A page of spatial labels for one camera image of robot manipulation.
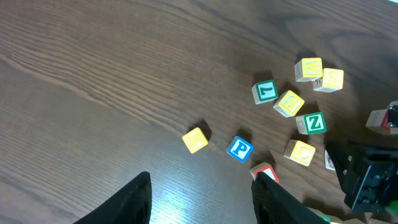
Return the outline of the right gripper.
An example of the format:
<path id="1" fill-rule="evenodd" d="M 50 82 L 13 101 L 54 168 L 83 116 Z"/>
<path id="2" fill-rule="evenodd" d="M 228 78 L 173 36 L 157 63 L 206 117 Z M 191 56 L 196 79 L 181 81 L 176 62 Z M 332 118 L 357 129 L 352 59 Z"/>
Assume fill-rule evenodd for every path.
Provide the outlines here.
<path id="1" fill-rule="evenodd" d="M 354 213 L 397 214 L 396 148 L 331 141 L 326 151 Z"/>

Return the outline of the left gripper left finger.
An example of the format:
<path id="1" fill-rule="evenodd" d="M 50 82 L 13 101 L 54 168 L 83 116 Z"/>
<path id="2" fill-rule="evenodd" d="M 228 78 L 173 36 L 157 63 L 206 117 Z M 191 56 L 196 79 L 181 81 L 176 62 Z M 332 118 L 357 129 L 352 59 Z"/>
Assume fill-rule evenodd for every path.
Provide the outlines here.
<path id="1" fill-rule="evenodd" d="M 75 224 L 148 224 L 152 208 L 149 172 L 141 172 Z"/>

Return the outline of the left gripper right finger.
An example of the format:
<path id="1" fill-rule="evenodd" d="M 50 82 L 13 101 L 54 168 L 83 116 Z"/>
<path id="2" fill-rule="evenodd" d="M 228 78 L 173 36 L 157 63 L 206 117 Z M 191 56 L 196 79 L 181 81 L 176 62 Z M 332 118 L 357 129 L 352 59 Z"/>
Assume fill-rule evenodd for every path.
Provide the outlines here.
<path id="1" fill-rule="evenodd" d="M 251 190 L 258 224 L 327 224 L 263 172 L 257 174 Z"/>

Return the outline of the blue T block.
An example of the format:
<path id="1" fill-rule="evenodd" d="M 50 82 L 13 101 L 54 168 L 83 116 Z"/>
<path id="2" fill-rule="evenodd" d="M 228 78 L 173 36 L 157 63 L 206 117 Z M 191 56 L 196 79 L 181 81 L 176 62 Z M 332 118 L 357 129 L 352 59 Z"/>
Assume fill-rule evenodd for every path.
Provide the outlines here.
<path id="1" fill-rule="evenodd" d="M 333 161 L 332 161 L 332 159 L 331 159 L 331 157 L 330 157 L 330 155 L 329 155 L 327 150 L 324 150 L 324 156 L 325 156 L 325 167 L 328 170 L 335 171 L 334 163 L 333 163 Z"/>

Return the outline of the green R block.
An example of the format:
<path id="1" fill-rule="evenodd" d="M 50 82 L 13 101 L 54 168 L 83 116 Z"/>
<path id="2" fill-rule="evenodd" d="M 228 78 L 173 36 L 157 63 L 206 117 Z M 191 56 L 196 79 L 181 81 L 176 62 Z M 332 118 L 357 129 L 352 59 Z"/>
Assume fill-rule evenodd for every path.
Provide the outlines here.
<path id="1" fill-rule="evenodd" d="M 323 219 L 327 223 L 330 223 L 330 218 L 327 215 L 325 215 L 323 212 L 310 207 L 308 209 L 313 213 L 315 213 L 316 215 L 318 215 L 321 219 Z"/>

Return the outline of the red A block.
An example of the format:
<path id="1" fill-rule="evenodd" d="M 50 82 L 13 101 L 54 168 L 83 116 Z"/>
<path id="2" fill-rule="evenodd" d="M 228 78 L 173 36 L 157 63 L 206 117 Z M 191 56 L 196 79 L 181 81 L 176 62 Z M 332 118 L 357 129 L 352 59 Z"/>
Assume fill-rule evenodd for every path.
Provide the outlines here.
<path id="1" fill-rule="evenodd" d="M 265 173 L 272 180 L 274 180 L 275 182 L 279 183 L 279 178 L 277 177 L 277 175 L 275 173 L 275 170 L 267 162 L 260 163 L 260 164 L 254 166 L 253 168 L 250 169 L 250 174 L 252 175 L 254 180 L 256 179 L 256 176 L 258 175 L 258 173 Z"/>

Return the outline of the red E block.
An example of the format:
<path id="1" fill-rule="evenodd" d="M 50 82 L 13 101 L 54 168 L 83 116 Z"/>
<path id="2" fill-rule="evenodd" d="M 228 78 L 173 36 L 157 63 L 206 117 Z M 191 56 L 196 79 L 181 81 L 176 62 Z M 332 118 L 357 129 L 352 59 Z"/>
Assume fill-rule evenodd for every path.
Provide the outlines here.
<path id="1" fill-rule="evenodd" d="M 366 127 L 379 134 L 390 135 L 387 109 L 371 111 L 366 122 Z"/>

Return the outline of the yellow C block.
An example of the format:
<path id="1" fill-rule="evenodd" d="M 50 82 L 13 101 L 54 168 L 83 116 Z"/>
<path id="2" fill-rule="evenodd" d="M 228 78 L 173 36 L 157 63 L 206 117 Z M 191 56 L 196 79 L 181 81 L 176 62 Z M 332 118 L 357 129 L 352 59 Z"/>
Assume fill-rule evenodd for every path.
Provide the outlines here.
<path id="1" fill-rule="evenodd" d="M 313 159 L 316 149 L 299 140 L 290 140 L 285 148 L 284 157 L 298 164 L 308 167 Z"/>

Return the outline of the blue P block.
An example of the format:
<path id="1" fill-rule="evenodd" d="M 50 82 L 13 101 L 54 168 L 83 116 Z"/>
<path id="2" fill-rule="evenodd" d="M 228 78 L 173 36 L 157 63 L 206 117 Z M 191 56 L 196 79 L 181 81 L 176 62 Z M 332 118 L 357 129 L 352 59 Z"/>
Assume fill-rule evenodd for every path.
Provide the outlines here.
<path id="1" fill-rule="evenodd" d="M 237 161 L 245 163 L 253 150 L 254 146 L 251 143 L 240 136 L 235 136 L 229 144 L 226 152 Z"/>

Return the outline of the green Z block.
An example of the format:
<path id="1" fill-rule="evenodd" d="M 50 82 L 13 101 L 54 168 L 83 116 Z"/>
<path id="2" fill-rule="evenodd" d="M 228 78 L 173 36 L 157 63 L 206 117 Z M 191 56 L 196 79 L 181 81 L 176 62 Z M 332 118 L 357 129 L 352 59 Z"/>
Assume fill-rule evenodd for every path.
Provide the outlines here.
<path id="1" fill-rule="evenodd" d="M 327 126 L 322 112 L 297 116 L 295 120 L 300 134 L 309 135 L 327 132 Z"/>

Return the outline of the yellow block far left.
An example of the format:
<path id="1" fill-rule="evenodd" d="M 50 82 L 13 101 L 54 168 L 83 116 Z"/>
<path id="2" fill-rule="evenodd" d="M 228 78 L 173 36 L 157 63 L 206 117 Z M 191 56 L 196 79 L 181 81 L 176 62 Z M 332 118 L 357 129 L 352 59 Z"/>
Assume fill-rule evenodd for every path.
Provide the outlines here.
<path id="1" fill-rule="evenodd" d="M 191 154 L 196 153 L 208 145 L 208 140 L 200 128 L 194 128 L 189 131 L 182 137 L 182 139 Z"/>

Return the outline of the yellow S block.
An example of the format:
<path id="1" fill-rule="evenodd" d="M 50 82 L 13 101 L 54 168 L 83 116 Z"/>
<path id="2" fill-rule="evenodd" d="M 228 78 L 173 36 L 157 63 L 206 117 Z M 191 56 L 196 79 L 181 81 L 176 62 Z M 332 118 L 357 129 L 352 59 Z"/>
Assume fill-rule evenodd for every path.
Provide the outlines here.
<path id="1" fill-rule="evenodd" d="M 344 71 L 335 68 L 324 68 L 323 76 L 313 83 L 313 90 L 331 93 L 341 90 L 344 82 Z"/>

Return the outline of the yellow block beside L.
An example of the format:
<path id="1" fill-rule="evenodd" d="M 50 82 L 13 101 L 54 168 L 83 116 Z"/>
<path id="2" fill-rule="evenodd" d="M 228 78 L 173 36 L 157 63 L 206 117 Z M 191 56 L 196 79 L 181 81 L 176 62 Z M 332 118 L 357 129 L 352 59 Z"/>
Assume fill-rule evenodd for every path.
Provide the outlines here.
<path id="1" fill-rule="evenodd" d="M 273 108 L 282 116 L 289 118 L 295 116 L 304 103 L 305 100 L 292 90 L 288 90 L 274 103 Z"/>

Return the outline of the green L block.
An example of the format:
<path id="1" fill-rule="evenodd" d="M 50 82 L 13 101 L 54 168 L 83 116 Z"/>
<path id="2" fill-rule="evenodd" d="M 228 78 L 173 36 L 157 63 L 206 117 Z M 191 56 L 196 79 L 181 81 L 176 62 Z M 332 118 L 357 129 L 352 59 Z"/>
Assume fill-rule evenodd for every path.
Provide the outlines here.
<path id="1" fill-rule="evenodd" d="M 252 86 L 252 94 L 256 105 L 274 101 L 279 97 L 274 80 L 255 83 Z"/>

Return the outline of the yellow block top left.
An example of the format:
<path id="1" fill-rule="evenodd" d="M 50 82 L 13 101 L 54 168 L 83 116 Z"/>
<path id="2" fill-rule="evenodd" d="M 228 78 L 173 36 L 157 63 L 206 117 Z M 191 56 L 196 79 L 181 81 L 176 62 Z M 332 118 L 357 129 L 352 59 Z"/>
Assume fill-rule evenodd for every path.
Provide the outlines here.
<path id="1" fill-rule="evenodd" d="M 296 82 L 312 82 L 323 76 L 322 59 L 303 58 L 294 66 Z"/>

